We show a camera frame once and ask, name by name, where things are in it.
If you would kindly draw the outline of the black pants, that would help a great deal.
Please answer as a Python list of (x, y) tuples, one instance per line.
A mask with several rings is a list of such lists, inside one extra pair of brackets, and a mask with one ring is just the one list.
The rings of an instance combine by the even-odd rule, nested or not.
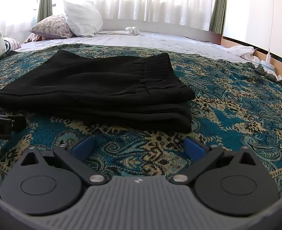
[(0, 90), (7, 111), (164, 132), (191, 131), (194, 91), (170, 57), (86, 58), (60, 50)]

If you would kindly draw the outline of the teal paisley bedspread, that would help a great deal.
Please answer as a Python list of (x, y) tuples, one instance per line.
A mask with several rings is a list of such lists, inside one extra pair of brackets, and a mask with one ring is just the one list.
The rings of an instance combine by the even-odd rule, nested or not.
[[(169, 52), (180, 80), (196, 94), (189, 102), (190, 135), (206, 145), (237, 151), (247, 146), (273, 177), (282, 196), (282, 81), (251, 63)], [(105, 177), (171, 177), (189, 167), (183, 133), (91, 125), (27, 115), (27, 127), (0, 140), (0, 185), (29, 147), (47, 151), (84, 135), (98, 140), (86, 165)]]

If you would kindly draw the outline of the striped cloth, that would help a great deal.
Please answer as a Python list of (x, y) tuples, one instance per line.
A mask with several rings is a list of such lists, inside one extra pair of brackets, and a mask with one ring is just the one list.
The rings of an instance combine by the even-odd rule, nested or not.
[(4, 37), (3, 40), (6, 46), (7, 53), (21, 48), (21, 43), (13, 38)]

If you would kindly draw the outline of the purple floral pillow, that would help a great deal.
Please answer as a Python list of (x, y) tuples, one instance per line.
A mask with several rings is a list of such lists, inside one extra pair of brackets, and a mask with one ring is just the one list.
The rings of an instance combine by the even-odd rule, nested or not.
[(33, 26), (30, 32), (45, 39), (68, 39), (74, 36), (64, 15), (46, 17)]

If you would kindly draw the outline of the blue face mask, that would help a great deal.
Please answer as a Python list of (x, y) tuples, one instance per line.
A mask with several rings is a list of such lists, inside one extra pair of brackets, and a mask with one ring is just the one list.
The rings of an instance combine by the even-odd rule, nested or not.
[(268, 63), (268, 62), (266, 62), (266, 61), (264, 61), (264, 60), (261, 60), (260, 65), (263, 67), (263, 69), (264, 69), (266, 72), (268, 72), (268, 73), (270, 73), (270, 74), (272, 74), (272, 75), (276, 74), (276, 73), (275, 73), (275, 67), (274, 67), (274, 65), (272, 65), (272, 64), (270, 64), (270, 63)]

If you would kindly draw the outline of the left green drape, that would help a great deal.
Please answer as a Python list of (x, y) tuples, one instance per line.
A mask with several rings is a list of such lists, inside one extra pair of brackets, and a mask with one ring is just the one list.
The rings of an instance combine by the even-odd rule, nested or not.
[(52, 15), (52, 0), (37, 0), (37, 22)]

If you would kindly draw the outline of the green drape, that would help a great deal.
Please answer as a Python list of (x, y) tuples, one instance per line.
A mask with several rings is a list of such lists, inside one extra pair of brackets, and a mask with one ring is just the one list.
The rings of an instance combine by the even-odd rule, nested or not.
[(37, 22), (52, 15), (52, 0), (37, 0)]
[(215, 0), (214, 10), (211, 16), (210, 31), (223, 34), (226, 17), (227, 0)]

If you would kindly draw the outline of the white crumpled cloth at edge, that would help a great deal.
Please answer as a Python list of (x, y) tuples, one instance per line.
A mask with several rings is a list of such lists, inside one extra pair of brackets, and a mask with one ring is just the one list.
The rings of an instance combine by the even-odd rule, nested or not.
[(261, 60), (254, 55), (255, 49), (252, 46), (237, 45), (230, 48), (225, 48), (225, 51), (256, 64), (261, 62)]

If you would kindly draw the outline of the white bed sheet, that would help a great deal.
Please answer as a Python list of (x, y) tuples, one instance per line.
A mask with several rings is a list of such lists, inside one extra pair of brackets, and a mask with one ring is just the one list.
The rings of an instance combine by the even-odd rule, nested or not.
[(239, 52), (217, 44), (202, 42), (182, 36), (142, 32), (140, 35), (96, 34), (94, 37), (72, 37), (68, 39), (49, 39), (39, 42), (22, 43), (18, 52), (41, 50), (62, 44), (90, 44), (103, 46), (128, 46), (178, 53), (197, 53), (211, 59), (225, 59), (232, 62), (259, 62), (251, 54), (238, 56)]

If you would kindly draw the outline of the right green drape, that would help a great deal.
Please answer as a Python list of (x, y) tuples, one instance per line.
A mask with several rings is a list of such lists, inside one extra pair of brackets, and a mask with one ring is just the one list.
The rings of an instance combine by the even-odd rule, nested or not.
[(226, 17), (227, 0), (215, 0), (214, 10), (211, 16), (210, 31), (223, 34)]

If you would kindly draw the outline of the small white crumpled cloth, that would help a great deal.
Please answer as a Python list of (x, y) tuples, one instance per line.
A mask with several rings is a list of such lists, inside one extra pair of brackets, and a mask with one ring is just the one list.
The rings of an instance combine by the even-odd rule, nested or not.
[(140, 31), (136, 26), (126, 27), (124, 33), (127, 35), (134, 35), (134, 36), (140, 35)]

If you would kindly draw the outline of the wooden bed frame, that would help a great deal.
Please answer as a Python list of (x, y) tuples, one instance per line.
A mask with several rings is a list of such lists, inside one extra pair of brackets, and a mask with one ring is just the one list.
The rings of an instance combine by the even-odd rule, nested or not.
[[(145, 22), (130, 19), (103, 19), (103, 29), (105, 30), (124, 30), (128, 26), (136, 26), (142, 32), (183, 36), (190, 39), (222, 45), (227, 48), (236, 45), (244, 45), (244, 43), (240, 44), (233, 39), (222, 36), (221, 34), (189, 28), (182, 25), (162, 22)], [(254, 55), (260, 60), (266, 59), (266, 55), (265, 53), (262, 53), (261, 49), (256, 50)], [(270, 64), (274, 65), (276, 74), (282, 76), (282, 62), (272, 57)]]

